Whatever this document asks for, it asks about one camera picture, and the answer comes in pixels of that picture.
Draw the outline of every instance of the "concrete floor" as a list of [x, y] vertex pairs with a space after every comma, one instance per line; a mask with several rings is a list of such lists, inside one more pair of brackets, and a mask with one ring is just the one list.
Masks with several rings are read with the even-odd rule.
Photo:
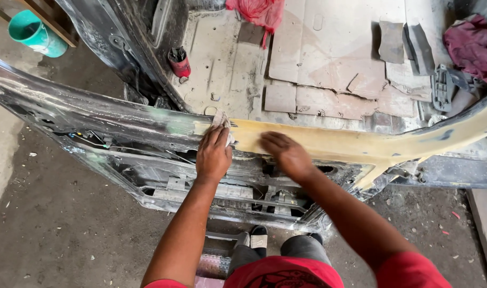
[[[0, 23], [0, 58], [10, 64], [120, 97], [119, 78], [84, 44], [60, 58], [43, 59], [6, 38]], [[30, 152], [37, 156], [30, 157]], [[431, 259], [453, 287], [487, 287], [481, 246], [462, 193], [390, 186], [368, 204]], [[111, 281], [113, 287], [137, 287], [172, 217], [141, 207], [121, 188], [0, 109], [0, 288], [107, 287]], [[236, 233], [248, 227], [208, 221], [213, 232]], [[270, 229], [268, 254], [278, 255], [280, 244], [292, 234]], [[346, 287], [375, 286], [368, 267], [335, 229], [325, 248]]]

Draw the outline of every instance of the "foot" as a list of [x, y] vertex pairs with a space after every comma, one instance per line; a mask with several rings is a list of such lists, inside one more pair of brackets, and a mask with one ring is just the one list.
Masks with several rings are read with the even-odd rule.
[[266, 257], [266, 244], [268, 231], [265, 226], [256, 225], [251, 231], [251, 248], [258, 253], [261, 258]]
[[322, 235], [318, 234], [318, 233], [309, 233], [307, 234], [309, 237], [312, 237], [314, 239], [316, 239], [321, 245], [323, 245], [323, 238], [322, 238]]

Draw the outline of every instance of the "teal bucket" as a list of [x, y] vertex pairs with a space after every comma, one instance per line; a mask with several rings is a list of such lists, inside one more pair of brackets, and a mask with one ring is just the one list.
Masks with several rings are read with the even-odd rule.
[[64, 40], [30, 10], [21, 11], [10, 20], [9, 36], [14, 41], [52, 58], [64, 54], [68, 47]]

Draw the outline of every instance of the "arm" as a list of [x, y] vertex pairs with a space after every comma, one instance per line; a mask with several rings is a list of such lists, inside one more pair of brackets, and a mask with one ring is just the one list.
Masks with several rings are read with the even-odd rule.
[[375, 273], [393, 254], [417, 252], [414, 245], [372, 208], [329, 180], [311, 163], [300, 144], [277, 132], [263, 133], [260, 144], [273, 155], [281, 171], [323, 208], [343, 238]]
[[228, 134], [229, 129], [220, 126], [201, 140], [195, 164], [197, 178], [158, 243], [141, 288], [160, 279], [193, 287], [210, 205], [233, 159], [233, 150], [226, 147]]

